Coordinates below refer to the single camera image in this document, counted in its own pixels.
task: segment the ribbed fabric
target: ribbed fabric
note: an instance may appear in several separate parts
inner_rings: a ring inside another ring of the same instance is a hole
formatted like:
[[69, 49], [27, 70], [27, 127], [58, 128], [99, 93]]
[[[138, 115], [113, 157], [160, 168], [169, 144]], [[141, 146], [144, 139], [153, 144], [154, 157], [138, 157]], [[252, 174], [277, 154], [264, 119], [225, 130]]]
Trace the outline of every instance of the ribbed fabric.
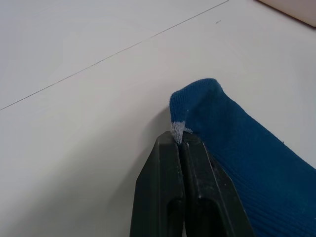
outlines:
[[177, 142], [183, 129], [192, 131], [231, 177], [258, 237], [316, 237], [316, 170], [231, 100], [215, 79], [173, 93], [170, 112]]

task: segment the blue fabric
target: blue fabric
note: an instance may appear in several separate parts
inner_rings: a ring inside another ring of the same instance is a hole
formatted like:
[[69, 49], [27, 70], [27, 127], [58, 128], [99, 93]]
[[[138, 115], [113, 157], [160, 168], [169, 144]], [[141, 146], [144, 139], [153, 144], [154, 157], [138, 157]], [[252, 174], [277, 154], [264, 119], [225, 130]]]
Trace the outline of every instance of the blue fabric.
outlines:
[[215, 79], [173, 93], [170, 112], [173, 133], [190, 129], [231, 177], [258, 237], [316, 237], [316, 170], [231, 100]]

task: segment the sock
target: sock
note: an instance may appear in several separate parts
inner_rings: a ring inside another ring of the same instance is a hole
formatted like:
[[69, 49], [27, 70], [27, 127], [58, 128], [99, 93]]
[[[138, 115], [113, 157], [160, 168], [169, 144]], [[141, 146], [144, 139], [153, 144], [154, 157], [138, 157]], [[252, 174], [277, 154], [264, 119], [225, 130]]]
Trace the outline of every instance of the sock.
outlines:
[[232, 179], [258, 237], [316, 237], [316, 170], [231, 100], [215, 79], [170, 98], [172, 134], [199, 136]]

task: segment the blue sock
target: blue sock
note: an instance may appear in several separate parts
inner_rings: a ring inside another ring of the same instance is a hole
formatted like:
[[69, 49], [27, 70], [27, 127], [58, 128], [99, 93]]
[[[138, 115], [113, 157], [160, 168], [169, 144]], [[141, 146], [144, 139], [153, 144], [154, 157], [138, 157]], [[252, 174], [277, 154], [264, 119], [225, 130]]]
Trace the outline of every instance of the blue sock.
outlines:
[[170, 111], [175, 140], [181, 143], [183, 131], [200, 137], [232, 179], [258, 237], [316, 237], [316, 170], [215, 79], [173, 93]]

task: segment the white surface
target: white surface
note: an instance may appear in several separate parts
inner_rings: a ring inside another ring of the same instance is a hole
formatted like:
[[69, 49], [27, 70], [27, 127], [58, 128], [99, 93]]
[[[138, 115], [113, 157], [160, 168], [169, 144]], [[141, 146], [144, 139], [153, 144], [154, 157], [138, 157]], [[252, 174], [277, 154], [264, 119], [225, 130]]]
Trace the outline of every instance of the white surface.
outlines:
[[0, 234], [128, 236], [171, 93], [213, 77], [316, 167], [316, 33], [231, 0], [0, 111]]
[[4, 0], [0, 109], [225, 0]]

